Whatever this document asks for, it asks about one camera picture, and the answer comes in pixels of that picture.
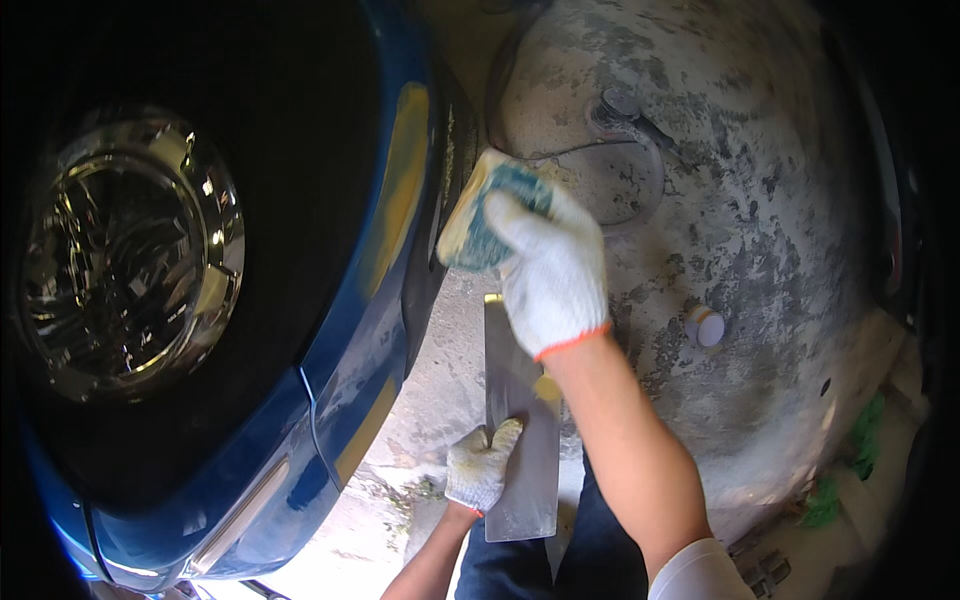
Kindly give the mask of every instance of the concrete floor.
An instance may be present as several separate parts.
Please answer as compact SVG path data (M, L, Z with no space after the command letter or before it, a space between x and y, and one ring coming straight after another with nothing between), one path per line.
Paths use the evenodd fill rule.
M474 2L419 6L480 107L512 18ZM590 141L586 102L618 85L693 158L665 161L659 200L629 181L637 147L532 164L600 219L620 210L617 195L642 199L645 225L608 240L614 337L694 454L725 543L832 454L903 335L866 293L858 151L817 27L795 2L558 0L524 40L503 101L512 152L533 156ZM318 597L322 576L324 590L341 582L375 597L400 569L419 483L441 487L446 448L484 420L482 298L499 289L494 274L448 274L420 358L344 498L268 585ZM696 302L727 320L710 351L684 336ZM581 450L564 415L570 514Z

